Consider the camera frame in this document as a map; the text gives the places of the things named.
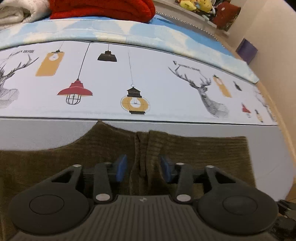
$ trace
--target round black pad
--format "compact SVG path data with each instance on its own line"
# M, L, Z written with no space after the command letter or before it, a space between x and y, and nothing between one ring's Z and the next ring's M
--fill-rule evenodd
M278 207L270 196L256 188L229 183L206 193L198 201L197 211L219 231L253 235L272 227Z
M13 224L32 234L55 234L83 221L87 198L67 183L37 185L15 196L9 204Z
M53 214L64 206L64 200L55 195L42 195L30 202L30 209L37 214Z

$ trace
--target mattress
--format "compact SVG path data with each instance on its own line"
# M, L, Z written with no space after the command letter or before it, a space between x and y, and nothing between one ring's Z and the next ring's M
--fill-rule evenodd
M166 21L71 18L1 31L0 149L60 147L97 120L133 131L243 135L258 189L284 198L293 164L256 75L220 43Z

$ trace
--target yellow lantern illustration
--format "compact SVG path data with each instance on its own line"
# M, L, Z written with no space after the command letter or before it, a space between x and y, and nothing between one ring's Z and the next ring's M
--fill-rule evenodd
M48 53L43 62L41 63L39 69L37 70L36 76L39 77L55 75L64 55L65 53L61 52L59 49L55 52Z
M128 95L121 99L121 106L134 115L144 115L149 110L149 102L140 95L140 91L133 85L127 90Z

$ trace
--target black mechanical part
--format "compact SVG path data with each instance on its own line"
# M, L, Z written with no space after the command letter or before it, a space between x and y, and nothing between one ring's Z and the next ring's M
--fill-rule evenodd
M180 175L174 200L177 203L188 204L193 200L193 169L188 164L182 163L178 166L180 168Z
M207 166L206 193L197 203L201 218L228 234L254 235L272 228L278 214L275 201L222 170Z
M191 205L177 204L169 195L123 196L95 205L79 226L54 236L18 232L10 241L276 241L269 233L234 236L205 224Z
M270 233L278 240L295 240L296 221L291 218L279 216Z
M277 202L279 207L279 213L287 216L288 218L296 221L296 204L285 200L279 200Z
M9 215L16 227L32 234L60 233L78 225L89 212L76 190L81 165L74 165L16 195Z
M112 201L112 198L107 167L104 163L98 163L94 168L93 200L95 203L105 203Z
M176 198L179 193L189 194L193 183L203 184L204 195L193 206L205 223L221 232L254 235L270 230L276 221L278 208L271 197L215 166L192 170L167 156L160 156L160 164L164 180L178 183L174 197L178 203L182 203ZM192 202L189 196L186 203Z
M32 234L69 230L86 218L93 203L113 200L110 180L122 181L126 168L126 155L83 172L81 165L73 165L16 195L9 204L10 218L17 228Z

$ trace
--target blue and white bed sheet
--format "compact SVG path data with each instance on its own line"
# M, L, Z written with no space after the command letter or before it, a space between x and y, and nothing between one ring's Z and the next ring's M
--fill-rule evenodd
M252 83L259 81L246 62L225 52L220 43L162 21L159 16L150 24L96 18L45 19L17 25L0 32L0 50L60 40L114 42L167 51L209 64Z

